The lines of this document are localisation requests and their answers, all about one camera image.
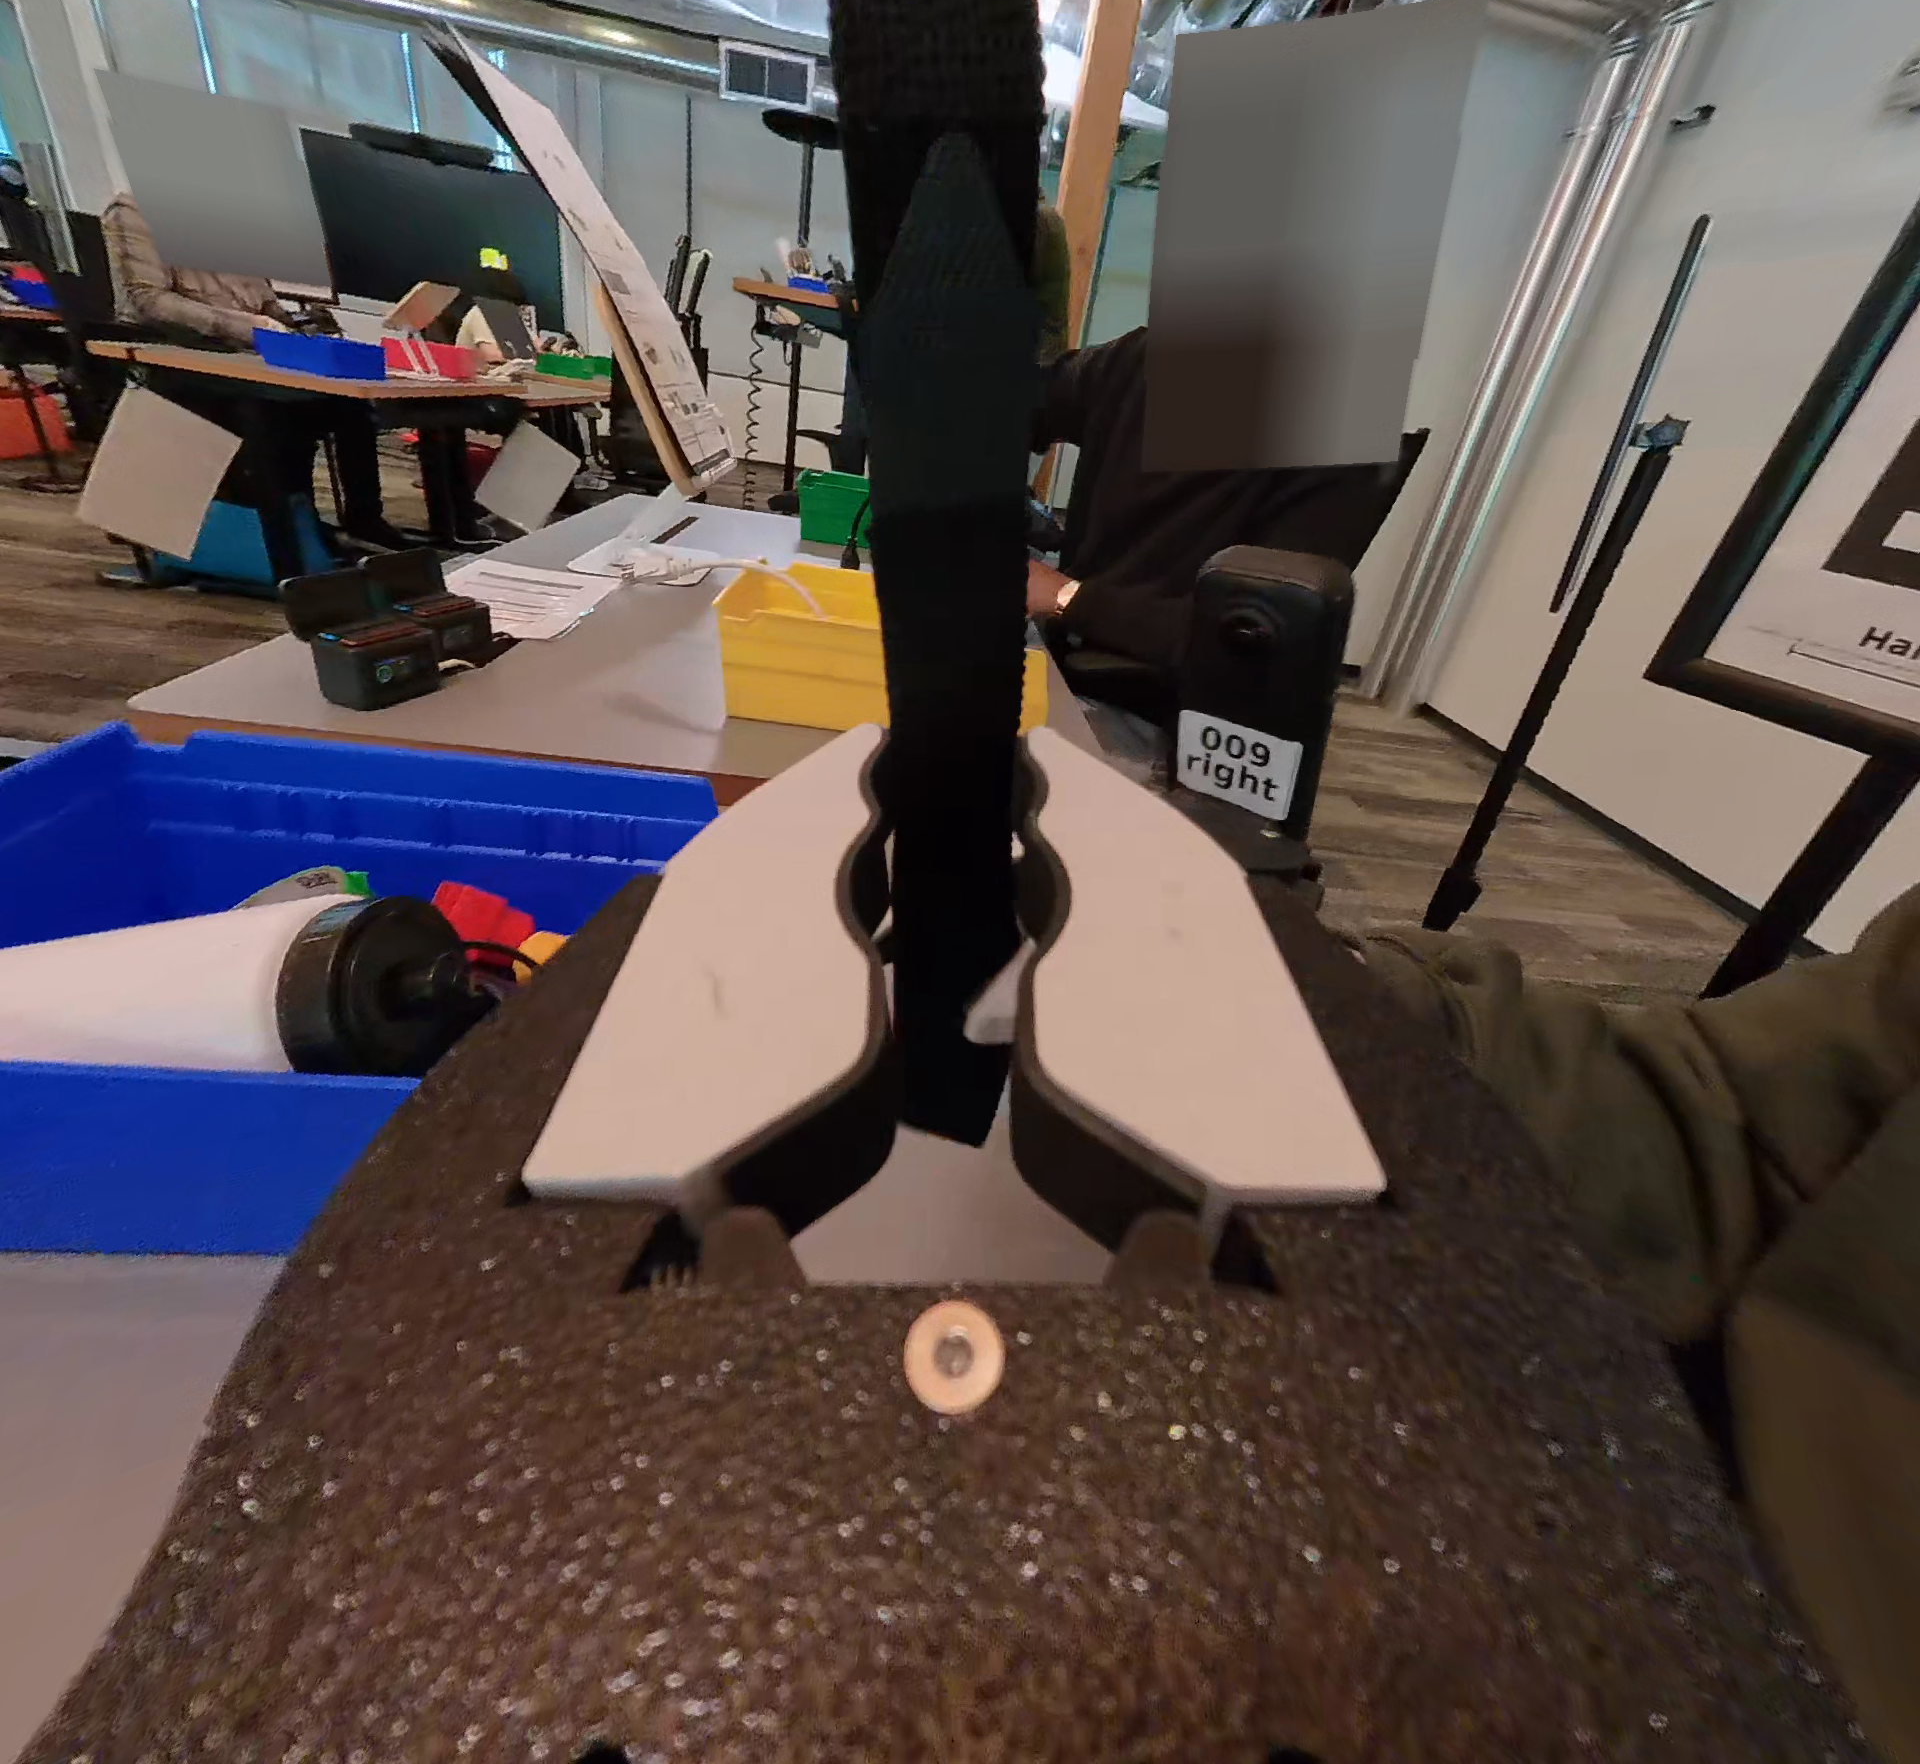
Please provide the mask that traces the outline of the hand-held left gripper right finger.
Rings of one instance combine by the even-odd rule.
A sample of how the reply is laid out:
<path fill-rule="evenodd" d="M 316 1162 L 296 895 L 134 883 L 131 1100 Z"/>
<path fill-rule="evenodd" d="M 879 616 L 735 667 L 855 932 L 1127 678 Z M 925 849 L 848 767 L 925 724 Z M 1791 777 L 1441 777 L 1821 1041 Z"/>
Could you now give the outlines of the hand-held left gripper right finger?
<path fill-rule="evenodd" d="M 1021 753 L 1023 1181 L 1091 1239 L 1166 1211 L 1219 1239 L 1265 1209 L 1374 1204 L 1380 1152 L 1244 868 L 1058 732 Z"/>

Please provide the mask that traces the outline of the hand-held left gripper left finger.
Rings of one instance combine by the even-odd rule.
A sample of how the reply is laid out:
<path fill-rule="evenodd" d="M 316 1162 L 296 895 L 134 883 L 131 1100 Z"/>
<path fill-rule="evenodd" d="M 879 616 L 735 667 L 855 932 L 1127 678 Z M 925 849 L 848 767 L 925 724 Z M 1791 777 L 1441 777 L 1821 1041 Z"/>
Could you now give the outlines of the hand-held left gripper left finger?
<path fill-rule="evenodd" d="M 858 878 L 879 867 L 861 724 L 759 783 L 654 878 L 527 1152 L 537 1201 L 801 1231 L 892 1151 L 891 1013 Z"/>

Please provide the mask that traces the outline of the blue plastic bin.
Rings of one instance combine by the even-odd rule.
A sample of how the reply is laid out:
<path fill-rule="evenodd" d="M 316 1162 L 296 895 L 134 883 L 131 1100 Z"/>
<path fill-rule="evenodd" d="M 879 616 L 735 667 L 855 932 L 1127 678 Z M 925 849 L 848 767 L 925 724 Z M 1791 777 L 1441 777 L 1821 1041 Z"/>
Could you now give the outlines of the blue plastic bin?
<path fill-rule="evenodd" d="M 577 932 L 717 816 L 698 776 L 102 726 L 1 779 L 3 951 L 121 946 L 342 872 L 371 895 L 493 897 Z M 5 1252 L 279 1255 L 415 1078 L 57 1055 L 3 1041 Z"/>

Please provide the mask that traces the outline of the person's right forearm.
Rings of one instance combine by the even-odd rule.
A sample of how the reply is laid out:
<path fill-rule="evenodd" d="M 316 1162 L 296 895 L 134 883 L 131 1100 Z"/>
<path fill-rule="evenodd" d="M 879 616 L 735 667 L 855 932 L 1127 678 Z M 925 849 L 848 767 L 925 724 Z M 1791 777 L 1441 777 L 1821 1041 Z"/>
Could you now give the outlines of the person's right forearm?
<path fill-rule="evenodd" d="M 1747 1508 L 1871 1744 L 1918 1752 L 1918 891 L 1844 951 L 1606 1008 L 1464 934 L 1351 941 L 1511 1111 L 1578 1242 L 1705 1347 Z"/>

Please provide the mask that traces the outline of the red plastic piece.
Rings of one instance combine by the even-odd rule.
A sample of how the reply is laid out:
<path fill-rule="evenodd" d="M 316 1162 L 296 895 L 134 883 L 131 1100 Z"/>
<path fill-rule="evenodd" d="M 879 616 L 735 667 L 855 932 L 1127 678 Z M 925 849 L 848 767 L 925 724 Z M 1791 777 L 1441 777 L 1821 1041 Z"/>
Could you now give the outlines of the red plastic piece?
<path fill-rule="evenodd" d="M 453 928 L 464 949 L 482 955 L 520 954 L 537 921 L 502 895 L 453 881 L 442 883 L 430 905 Z"/>

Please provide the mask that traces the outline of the black tripod pole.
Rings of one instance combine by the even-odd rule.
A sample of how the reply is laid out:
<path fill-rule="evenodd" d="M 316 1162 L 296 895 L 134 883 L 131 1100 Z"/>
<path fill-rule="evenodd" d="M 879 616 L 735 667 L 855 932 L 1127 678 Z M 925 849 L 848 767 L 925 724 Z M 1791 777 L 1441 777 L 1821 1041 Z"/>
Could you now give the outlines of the black tripod pole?
<path fill-rule="evenodd" d="M 1478 806 L 1451 855 L 1451 862 L 1446 864 L 1435 881 L 1422 916 L 1424 930 L 1448 932 L 1464 913 L 1475 907 L 1481 892 L 1480 861 L 1491 843 L 1512 792 L 1527 771 L 1529 757 L 1567 683 L 1570 665 L 1618 571 L 1618 559 L 1638 532 L 1659 482 L 1666 477 L 1671 455 L 1683 446 L 1687 429 L 1687 418 L 1667 412 L 1654 422 L 1642 425 L 1634 432 L 1632 443 L 1638 451 L 1638 459 L 1587 571 L 1570 595 L 1567 614 L 1517 718 L 1512 735 L 1501 750 Z"/>

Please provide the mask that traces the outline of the yellow plastic bin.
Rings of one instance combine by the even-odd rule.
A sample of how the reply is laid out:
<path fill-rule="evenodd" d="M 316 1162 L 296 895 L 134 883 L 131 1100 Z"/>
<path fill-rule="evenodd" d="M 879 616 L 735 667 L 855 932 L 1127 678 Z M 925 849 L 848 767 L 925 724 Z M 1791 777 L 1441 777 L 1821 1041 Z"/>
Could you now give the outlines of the yellow plastic bin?
<path fill-rule="evenodd" d="M 843 733 L 992 714 L 1030 732 L 1049 720 L 1040 647 L 1011 592 L 910 563 L 879 574 L 809 559 L 735 577 L 714 603 L 725 712 Z"/>

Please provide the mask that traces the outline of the printed paper sheet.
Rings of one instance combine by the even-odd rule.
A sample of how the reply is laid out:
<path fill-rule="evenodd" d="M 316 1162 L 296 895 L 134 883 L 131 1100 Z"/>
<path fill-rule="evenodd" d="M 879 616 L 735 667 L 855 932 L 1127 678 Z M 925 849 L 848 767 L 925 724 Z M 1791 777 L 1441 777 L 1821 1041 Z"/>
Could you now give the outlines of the printed paper sheet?
<path fill-rule="evenodd" d="M 621 582 L 614 577 L 522 567 L 488 554 L 468 557 L 445 572 L 445 586 L 486 607 L 495 634 L 547 643 L 581 624 Z"/>

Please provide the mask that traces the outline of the black battery charging case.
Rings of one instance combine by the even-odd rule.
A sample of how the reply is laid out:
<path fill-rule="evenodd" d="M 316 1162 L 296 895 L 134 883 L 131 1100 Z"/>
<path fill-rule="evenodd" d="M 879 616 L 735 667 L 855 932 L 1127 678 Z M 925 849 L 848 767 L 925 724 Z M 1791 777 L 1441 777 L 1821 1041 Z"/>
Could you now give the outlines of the black battery charging case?
<path fill-rule="evenodd" d="M 288 577 L 278 595 L 289 632 L 310 651 L 324 702 L 376 712 L 440 688 L 433 632 L 363 571 Z"/>
<path fill-rule="evenodd" d="M 448 586 L 436 549 L 368 554 L 359 571 L 382 609 L 428 630 L 442 663 L 477 669 L 495 656 L 490 609 Z"/>

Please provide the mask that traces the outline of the black easel stand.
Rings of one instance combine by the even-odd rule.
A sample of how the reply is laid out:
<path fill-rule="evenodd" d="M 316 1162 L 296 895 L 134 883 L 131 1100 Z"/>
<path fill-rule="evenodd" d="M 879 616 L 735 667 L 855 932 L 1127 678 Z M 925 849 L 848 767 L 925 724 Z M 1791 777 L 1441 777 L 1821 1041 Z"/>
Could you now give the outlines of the black easel stand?
<path fill-rule="evenodd" d="M 1777 971 L 1916 789 L 1918 759 L 1867 755 L 1836 802 L 1721 957 L 1700 998 L 1715 1000 Z"/>

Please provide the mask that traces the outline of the wooden column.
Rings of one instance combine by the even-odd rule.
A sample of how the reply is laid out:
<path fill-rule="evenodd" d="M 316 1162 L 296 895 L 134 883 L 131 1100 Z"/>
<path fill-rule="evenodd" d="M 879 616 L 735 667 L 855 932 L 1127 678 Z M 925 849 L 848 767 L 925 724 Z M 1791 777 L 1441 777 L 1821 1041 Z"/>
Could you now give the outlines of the wooden column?
<path fill-rule="evenodd" d="M 1088 319 L 1091 279 L 1104 225 L 1123 99 L 1133 75 L 1140 14 L 1141 0 L 1088 0 L 1085 11 L 1055 204 L 1068 250 L 1068 346 L 1078 345 Z"/>

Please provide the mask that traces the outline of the wooden standing desk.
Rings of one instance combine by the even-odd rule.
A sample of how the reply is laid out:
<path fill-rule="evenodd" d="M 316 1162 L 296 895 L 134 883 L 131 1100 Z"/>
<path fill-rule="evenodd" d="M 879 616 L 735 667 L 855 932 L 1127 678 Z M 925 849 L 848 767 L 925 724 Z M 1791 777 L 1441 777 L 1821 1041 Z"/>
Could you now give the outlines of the wooden standing desk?
<path fill-rule="evenodd" d="M 734 277 L 732 288 L 752 300 L 747 331 L 747 374 L 744 446 L 757 454 L 762 400 L 780 386 L 784 416 L 780 427 L 780 484 L 768 500 L 771 509 L 798 509 L 798 477 L 804 468 L 798 446 L 820 446 L 824 469 L 861 476 L 867 464 L 868 436 L 857 392 L 851 349 L 851 285 L 803 275 L 798 281 Z M 833 429 L 806 427 L 801 421 L 804 354 L 810 345 L 843 346 L 843 383 L 839 421 Z"/>

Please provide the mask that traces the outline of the blue box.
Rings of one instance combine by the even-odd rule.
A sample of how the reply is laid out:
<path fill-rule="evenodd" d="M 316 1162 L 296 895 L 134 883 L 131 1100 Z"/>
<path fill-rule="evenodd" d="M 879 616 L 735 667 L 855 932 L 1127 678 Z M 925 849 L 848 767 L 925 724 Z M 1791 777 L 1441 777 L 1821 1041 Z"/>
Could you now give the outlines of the blue box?
<path fill-rule="evenodd" d="M 213 500 L 186 556 L 145 551 L 138 572 L 146 584 L 161 589 L 187 586 L 273 601 L 283 580 L 318 577 L 338 567 L 332 530 L 309 495 L 293 493 L 279 500 L 265 522 L 253 506 Z"/>

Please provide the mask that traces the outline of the small blue bin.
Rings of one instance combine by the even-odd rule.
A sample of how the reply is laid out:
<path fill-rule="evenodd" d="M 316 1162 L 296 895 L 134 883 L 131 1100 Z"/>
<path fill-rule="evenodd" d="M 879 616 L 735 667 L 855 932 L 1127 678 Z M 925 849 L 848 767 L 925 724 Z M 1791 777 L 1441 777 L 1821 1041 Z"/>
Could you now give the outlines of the small blue bin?
<path fill-rule="evenodd" d="M 386 380 L 386 363 L 376 340 L 253 329 L 251 349 L 265 367 L 296 377 L 350 383 Z"/>

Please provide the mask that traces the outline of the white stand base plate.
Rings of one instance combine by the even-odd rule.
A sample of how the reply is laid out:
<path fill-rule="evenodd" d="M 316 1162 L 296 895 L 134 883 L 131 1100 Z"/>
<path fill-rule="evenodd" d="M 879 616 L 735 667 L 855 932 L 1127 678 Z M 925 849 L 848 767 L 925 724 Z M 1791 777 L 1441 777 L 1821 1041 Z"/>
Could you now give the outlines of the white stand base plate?
<path fill-rule="evenodd" d="M 801 523 L 768 512 L 694 506 L 666 522 L 635 517 L 568 559 L 577 577 L 695 586 L 710 577 L 782 574 L 798 556 Z"/>

